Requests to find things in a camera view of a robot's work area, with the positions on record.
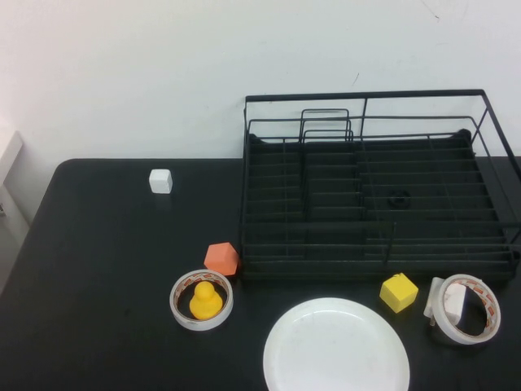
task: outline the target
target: tape roll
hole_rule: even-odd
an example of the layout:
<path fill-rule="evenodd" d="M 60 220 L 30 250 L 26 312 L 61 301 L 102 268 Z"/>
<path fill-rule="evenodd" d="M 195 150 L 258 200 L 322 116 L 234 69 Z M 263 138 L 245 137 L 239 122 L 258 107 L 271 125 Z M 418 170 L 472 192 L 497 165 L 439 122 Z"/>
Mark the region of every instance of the tape roll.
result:
<path fill-rule="evenodd" d="M 196 320 L 187 318 L 179 311 L 177 303 L 181 293 L 193 283 L 199 283 L 201 281 L 210 281 L 220 285 L 226 292 L 226 302 L 222 306 L 221 311 L 213 318 L 206 320 Z M 172 310 L 173 317 L 177 322 L 194 332 L 205 332 L 212 328 L 219 326 L 223 323 L 226 318 L 230 315 L 232 308 L 234 307 L 234 294 L 231 290 L 231 285 L 228 279 L 221 273 L 217 273 L 213 270 L 194 270 L 190 273 L 186 273 L 173 285 L 172 291 L 170 292 L 170 309 Z"/>
<path fill-rule="evenodd" d="M 478 336 L 471 336 L 453 326 L 445 313 L 444 295 L 452 283 L 459 283 L 472 289 L 483 302 L 487 314 L 487 323 L 483 332 Z M 483 281 L 471 275 L 453 275 L 448 277 L 441 284 L 439 290 L 434 292 L 432 314 L 441 331 L 451 340 L 463 345 L 480 344 L 490 340 L 496 335 L 501 324 L 501 311 L 499 310 L 496 296 Z"/>

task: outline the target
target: yellow rubber duck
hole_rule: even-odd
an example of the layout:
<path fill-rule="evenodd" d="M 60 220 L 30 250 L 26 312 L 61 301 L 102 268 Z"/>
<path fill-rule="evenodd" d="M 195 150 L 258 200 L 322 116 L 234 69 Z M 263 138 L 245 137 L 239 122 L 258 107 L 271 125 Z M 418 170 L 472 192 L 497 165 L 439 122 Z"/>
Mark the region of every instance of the yellow rubber duck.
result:
<path fill-rule="evenodd" d="M 222 299 L 212 283 L 201 281 L 195 285 L 194 297 L 190 300 L 190 312 L 198 320 L 210 319 L 222 308 Z"/>

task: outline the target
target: paper plate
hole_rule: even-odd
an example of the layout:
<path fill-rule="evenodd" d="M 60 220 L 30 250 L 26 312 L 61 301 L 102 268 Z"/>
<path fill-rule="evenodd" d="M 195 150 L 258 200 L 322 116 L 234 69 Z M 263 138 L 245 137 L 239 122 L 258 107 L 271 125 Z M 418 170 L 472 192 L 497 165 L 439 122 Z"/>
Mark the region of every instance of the paper plate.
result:
<path fill-rule="evenodd" d="M 400 337 L 354 301 L 323 298 L 287 311 L 264 348 L 270 391 L 406 391 L 409 361 Z"/>

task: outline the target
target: orange block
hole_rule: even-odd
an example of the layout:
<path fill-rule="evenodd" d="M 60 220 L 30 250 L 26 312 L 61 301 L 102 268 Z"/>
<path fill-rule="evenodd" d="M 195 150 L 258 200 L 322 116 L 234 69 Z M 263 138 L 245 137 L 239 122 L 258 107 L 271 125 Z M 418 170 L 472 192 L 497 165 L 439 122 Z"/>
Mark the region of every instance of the orange block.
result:
<path fill-rule="evenodd" d="M 230 243 L 210 244 L 204 265 L 210 270 L 215 270 L 222 275 L 234 275 L 239 265 L 239 255 Z"/>

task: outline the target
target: dish rack wire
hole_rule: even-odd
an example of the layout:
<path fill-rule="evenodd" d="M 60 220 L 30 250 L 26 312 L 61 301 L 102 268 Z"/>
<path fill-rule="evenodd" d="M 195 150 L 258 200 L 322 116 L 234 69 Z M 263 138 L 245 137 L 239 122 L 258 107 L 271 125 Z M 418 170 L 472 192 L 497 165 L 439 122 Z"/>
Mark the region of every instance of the dish rack wire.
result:
<path fill-rule="evenodd" d="M 521 183 L 483 90 L 247 96 L 242 276 L 511 278 L 505 171 Z"/>

